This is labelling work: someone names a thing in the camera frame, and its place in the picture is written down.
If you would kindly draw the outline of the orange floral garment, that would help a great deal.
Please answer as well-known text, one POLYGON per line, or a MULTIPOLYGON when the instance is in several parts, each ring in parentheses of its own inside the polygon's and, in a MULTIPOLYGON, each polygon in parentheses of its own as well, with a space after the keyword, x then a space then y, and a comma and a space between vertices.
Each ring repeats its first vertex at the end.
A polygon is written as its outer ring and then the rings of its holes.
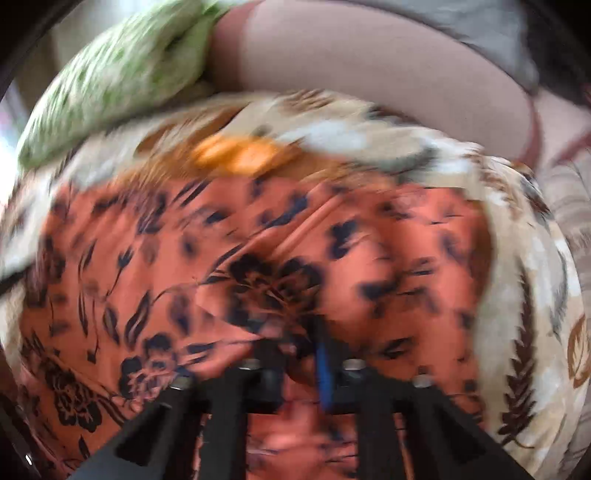
POLYGON ((175 376, 215 376, 267 338, 287 355, 284 403, 250 420, 249 477, 355 478, 353 421, 318 406, 318 323, 384 375, 431 376, 481 420, 471 327, 486 233, 454 188, 63 188, 20 318, 19 396, 49 477, 68 477, 175 376))

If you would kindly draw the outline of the beige leaf-print blanket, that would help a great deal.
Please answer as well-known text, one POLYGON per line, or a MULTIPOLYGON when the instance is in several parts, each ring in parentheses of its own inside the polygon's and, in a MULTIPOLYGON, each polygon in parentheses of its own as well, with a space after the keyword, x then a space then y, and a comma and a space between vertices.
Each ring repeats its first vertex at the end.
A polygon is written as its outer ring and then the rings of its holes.
POLYGON ((353 97, 308 90, 216 95, 137 118, 78 142, 24 174, 1 215, 1 377, 23 415, 20 318, 42 227, 65 187, 151 192, 169 181, 271 178, 383 191, 454 188, 487 222, 477 260, 487 273, 471 327, 481 420, 459 407, 528 473, 563 476, 590 376, 583 298, 573 255, 526 166, 486 155, 353 97))

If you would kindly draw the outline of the striped beige bedsheet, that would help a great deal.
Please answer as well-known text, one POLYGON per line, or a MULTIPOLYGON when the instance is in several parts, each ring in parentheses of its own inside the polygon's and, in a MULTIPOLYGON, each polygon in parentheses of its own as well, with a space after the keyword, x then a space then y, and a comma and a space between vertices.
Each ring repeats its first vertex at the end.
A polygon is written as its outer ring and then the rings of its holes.
POLYGON ((559 159, 538 180, 573 255, 581 290, 590 296, 590 148, 559 159))

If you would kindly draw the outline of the green patterned pillow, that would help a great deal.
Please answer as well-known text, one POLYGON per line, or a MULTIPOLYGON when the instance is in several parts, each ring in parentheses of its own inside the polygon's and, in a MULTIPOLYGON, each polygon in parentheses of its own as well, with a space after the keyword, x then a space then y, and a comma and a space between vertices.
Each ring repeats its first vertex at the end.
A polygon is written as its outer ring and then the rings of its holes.
POLYGON ((101 33, 36 103, 17 145, 39 168, 112 123, 168 102, 205 69, 211 33, 228 11, 214 1, 166 1, 101 33))

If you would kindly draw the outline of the pink bolster pillow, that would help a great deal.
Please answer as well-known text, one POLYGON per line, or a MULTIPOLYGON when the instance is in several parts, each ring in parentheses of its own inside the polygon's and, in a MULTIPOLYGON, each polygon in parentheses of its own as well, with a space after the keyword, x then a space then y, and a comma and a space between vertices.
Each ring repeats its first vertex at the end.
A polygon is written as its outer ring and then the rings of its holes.
POLYGON ((530 95, 444 33, 352 2, 252 1, 215 25, 209 71, 221 91, 331 90, 536 165, 530 95))

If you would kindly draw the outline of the grey cloth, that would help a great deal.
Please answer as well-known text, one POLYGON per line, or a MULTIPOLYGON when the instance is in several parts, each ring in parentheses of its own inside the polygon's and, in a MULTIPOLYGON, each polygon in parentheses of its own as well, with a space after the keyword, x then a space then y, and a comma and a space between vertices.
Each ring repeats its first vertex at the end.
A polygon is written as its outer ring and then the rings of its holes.
POLYGON ((539 71, 527 46, 525 8, 514 0, 360 0, 436 29, 478 52, 528 92, 539 71))

